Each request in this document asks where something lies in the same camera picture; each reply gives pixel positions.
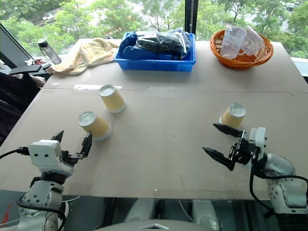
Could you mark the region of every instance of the water bottle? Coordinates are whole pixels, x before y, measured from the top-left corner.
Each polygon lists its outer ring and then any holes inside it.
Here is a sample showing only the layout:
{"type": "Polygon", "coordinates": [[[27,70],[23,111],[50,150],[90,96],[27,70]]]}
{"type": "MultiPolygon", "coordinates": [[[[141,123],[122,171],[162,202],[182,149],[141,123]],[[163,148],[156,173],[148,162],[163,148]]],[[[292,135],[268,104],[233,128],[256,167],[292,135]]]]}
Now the water bottle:
{"type": "Polygon", "coordinates": [[[57,53],[53,50],[53,48],[48,44],[48,42],[45,39],[40,39],[38,41],[39,49],[45,53],[54,64],[59,64],[62,62],[60,57],[57,55],[57,53]]]}

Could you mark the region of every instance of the window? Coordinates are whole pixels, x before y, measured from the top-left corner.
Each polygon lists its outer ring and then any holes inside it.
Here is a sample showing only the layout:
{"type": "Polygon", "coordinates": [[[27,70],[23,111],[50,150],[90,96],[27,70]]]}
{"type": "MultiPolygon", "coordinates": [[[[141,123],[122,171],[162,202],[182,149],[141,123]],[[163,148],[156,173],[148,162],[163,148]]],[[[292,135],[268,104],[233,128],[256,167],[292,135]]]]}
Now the window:
{"type": "Polygon", "coordinates": [[[46,38],[58,54],[81,38],[121,39],[133,30],[184,26],[182,0],[0,0],[1,23],[33,56],[46,38]]]}
{"type": "Polygon", "coordinates": [[[307,0],[199,0],[197,40],[210,40],[226,24],[250,25],[290,56],[308,59],[307,0]]]}

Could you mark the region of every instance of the orange wicker basket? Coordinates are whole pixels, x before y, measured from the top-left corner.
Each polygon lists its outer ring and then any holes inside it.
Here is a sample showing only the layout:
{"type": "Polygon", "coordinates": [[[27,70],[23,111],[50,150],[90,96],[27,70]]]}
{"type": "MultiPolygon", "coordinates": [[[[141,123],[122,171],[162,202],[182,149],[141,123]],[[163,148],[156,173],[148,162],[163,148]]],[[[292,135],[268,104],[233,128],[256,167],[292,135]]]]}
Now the orange wicker basket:
{"type": "Polygon", "coordinates": [[[244,54],[241,56],[238,55],[234,59],[227,59],[220,55],[220,48],[222,45],[224,34],[225,30],[216,32],[211,38],[210,48],[213,54],[216,56],[216,58],[220,61],[220,63],[222,63],[228,68],[241,70],[250,68],[252,66],[258,66],[266,63],[273,55],[274,49],[272,44],[267,38],[259,34],[263,38],[264,44],[257,54],[254,55],[244,54]]]}

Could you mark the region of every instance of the upside-down paper cup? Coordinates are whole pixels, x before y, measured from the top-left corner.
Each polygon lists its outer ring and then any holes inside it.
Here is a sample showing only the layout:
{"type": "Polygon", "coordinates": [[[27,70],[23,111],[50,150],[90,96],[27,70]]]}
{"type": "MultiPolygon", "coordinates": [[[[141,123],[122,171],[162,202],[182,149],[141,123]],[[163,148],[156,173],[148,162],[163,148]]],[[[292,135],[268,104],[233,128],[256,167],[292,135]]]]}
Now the upside-down paper cup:
{"type": "Polygon", "coordinates": [[[84,112],[78,118],[78,124],[86,131],[92,132],[95,141],[102,141],[111,134],[111,125],[94,112],[84,112]]]}
{"type": "Polygon", "coordinates": [[[111,113],[118,113],[126,108],[126,102],[112,85],[102,86],[100,88],[100,96],[111,113]]]}
{"type": "Polygon", "coordinates": [[[246,109],[243,105],[240,105],[238,103],[232,103],[229,105],[223,116],[220,118],[219,122],[221,124],[237,128],[241,124],[245,114],[246,109]]]}

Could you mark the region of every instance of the beige tabletop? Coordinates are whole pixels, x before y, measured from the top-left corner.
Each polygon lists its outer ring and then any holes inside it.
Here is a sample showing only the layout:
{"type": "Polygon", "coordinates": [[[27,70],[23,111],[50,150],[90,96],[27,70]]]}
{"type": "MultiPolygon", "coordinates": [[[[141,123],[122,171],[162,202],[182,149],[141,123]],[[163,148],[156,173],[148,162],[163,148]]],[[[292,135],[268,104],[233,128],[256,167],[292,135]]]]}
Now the beige tabletop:
{"type": "MultiPolygon", "coordinates": [[[[53,75],[0,154],[50,139],[60,130],[65,131],[62,149],[78,152],[85,132],[77,117],[91,110],[113,131],[107,140],[93,141],[88,158],[78,162],[66,181],[65,194],[252,199],[249,170],[237,164],[230,172],[201,149],[205,145],[229,153],[237,140],[212,124],[236,102],[247,110],[242,128],[249,133],[252,127],[266,127],[266,152],[287,157],[297,174],[307,178],[308,85],[285,50],[278,44],[268,63],[234,71],[217,62],[207,42],[197,45],[191,73],[122,71],[111,63],[79,76],[53,75]],[[104,84],[119,86],[128,103],[123,112],[106,110],[97,90],[104,84]]],[[[0,161],[0,189],[27,191],[38,175],[27,156],[13,154],[0,161]]],[[[266,189],[265,181],[256,179],[260,198],[267,198],[266,189]]]]}
{"type": "Polygon", "coordinates": [[[72,89],[79,85],[113,84],[127,90],[173,88],[193,91],[308,92],[308,86],[289,55],[274,42],[274,55],[247,70],[222,66],[208,41],[196,41],[197,62],[192,72],[123,71],[117,63],[89,67],[77,76],[53,74],[45,88],[72,89]]]}

